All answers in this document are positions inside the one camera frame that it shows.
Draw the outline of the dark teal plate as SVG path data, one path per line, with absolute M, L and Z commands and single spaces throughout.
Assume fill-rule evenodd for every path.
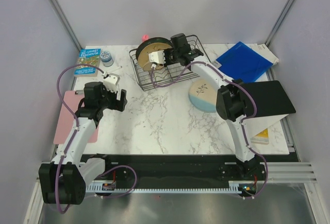
M 163 37 L 154 37 L 154 38 L 150 38 L 148 39 L 147 41 L 145 42 L 142 42 L 142 43 L 147 43 L 147 44 L 151 44 L 151 43 L 155 43 L 155 42 L 162 42 L 162 43 L 167 43 L 169 45 L 172 45 L 171 41 L 166 39 L 166 38 L 163 38 Z

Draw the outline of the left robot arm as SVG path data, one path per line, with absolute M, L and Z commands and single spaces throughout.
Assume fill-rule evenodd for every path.
M 124 111 L 126 90 L 111 92 L 103 82 L 85 84 L 84 96 L 77 105 L 72 129 L 61 150 L 49 163 L 41 164 L 39 180 L 44 203 L 79 205 L 86 187 L 98 176 L 109 179 L 111 164 L 91 158 L 80 166 L 85 147 L 98 128 L 105 109 Z

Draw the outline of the beige bird plate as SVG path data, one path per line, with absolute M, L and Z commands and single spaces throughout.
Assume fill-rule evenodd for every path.
M 162 42 L 155 42 L 151 44 L 142 43 L 136 51 L 136 59 L 140 67 L 144 68 L 149 65 L 149 53 L 159 50 L 172 48 L 172 45 Z
M 140 54 L 136 53 L 136 58 L 138 60 L 139 66 L 144 71 L 150 71 L 151 70 L 151 63 L 149 62 L 149 53 L 158 51 L 158 50 L 165 50 L 172 48 L 172 46 L 165 44 L 165 43 L 153 43 L 150 45 L 145 46 Z

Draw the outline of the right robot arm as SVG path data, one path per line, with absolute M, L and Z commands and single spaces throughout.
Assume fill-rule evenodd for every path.
M 257 114 L 254 99 L 243 88 L 242 80 L 233 80 L 208 63 L 200 50 L 191 48 L 183 33 L 172 36 L 171 43 L 173 48 L 165 52 L 166 64 L 180 63 L 185 70 L 198 74 L 217 91 L 216 110 L 230 129 L 235 156 L 240 163 L 236 166 L 237 176 L 249 179 L 255 173 L 251 162 L 255 160 L 256 152 L 249 145 L 244 121 Z

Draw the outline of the beige bird plate front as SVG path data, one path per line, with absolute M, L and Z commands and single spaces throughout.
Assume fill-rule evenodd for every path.
M 162 42 L 155 42 L 151 44 L 142 43 L 136 51 L 136 59 L 140 67 L 144 68 L 149 65 L 149 53 L 159 50 L 172 48 L 172 45 Z

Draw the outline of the cream and blue plate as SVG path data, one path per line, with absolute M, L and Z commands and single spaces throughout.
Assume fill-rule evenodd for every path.
M 195 81 L 189 89 L 188 97 L 198 110 L 206 113 L 216 112 L 217 93 L 206 80 Z

